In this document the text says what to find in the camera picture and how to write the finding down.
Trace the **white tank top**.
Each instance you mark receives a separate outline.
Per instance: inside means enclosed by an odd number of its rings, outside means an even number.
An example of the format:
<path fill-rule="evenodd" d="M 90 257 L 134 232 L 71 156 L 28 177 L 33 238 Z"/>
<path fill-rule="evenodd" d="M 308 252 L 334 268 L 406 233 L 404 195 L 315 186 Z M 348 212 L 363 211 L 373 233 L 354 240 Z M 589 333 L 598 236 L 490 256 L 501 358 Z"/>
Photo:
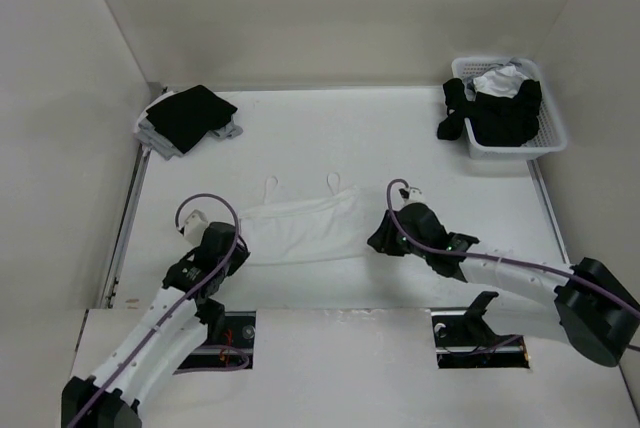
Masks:
<path fill-rule="evenodd" d="M 330 185 L 327 198 L 265 202 L 239 213 L 242 239 L 254 266 L 359 258 L 378 226 L 382 193 Z"/>

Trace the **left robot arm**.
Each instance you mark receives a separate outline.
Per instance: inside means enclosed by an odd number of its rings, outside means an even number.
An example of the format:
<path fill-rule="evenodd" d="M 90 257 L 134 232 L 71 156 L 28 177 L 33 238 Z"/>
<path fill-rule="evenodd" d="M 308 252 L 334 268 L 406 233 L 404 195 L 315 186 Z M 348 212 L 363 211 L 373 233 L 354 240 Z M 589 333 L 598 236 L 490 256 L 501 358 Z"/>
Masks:
<path fill-rule="evenodd" d="M 198 348 L 221 357 L 220 371 L 250 364 L 225 329 L 225 308 L 213 296 L 248 259 L 235 226 L 214 222 L 200 243 L 167 271 L 151 306 L 124 341 L 85 378 L 61 394 L 63 427 L 140 427 L 147 405 Z"/>

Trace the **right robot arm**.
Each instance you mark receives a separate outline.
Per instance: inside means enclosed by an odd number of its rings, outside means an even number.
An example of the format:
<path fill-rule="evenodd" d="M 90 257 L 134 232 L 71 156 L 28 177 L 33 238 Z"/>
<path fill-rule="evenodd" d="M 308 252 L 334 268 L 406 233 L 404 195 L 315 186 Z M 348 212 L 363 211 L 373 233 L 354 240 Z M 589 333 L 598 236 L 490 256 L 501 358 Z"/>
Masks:
<path fill-rule="evenodd" d="M 367 244 L 388 256 L 414 255 L 444 278 L 493 286 L 544 306 L 550 337 L 590 361 L 614 367 L 639 328 L 639 303 L 601 262 L 556 267 L 490 252 L 476 237 L 448 232 L 422 203 L 387 210 Z"/>

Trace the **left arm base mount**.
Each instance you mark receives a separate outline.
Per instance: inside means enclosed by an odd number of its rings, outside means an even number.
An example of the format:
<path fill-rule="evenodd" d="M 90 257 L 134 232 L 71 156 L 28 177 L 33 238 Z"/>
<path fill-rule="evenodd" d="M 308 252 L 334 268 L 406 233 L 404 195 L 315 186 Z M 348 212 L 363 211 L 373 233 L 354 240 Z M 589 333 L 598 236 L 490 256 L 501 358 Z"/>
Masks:
<path fill-rule="evenodd" d="M 207 337 L 179 365 L 177 374 L 253 368 L 255 311 L 227 311 L 223 304 L 209 300 L 198 309 L 197 316 L 206 324 Z"/>

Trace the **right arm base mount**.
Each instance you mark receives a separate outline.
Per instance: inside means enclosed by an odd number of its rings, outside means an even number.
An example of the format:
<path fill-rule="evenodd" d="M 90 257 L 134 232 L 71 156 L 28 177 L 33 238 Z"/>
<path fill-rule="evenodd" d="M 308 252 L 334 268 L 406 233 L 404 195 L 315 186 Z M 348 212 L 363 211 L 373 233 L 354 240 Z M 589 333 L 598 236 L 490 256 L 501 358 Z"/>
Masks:
<path fill-rule="evenodd" d="M 483 291 L 466 308 L 431 312 L 436 362 L 440 369 L 529 369 L 521 335 L 497 335 L 484 315 L 497 292 Z"/>

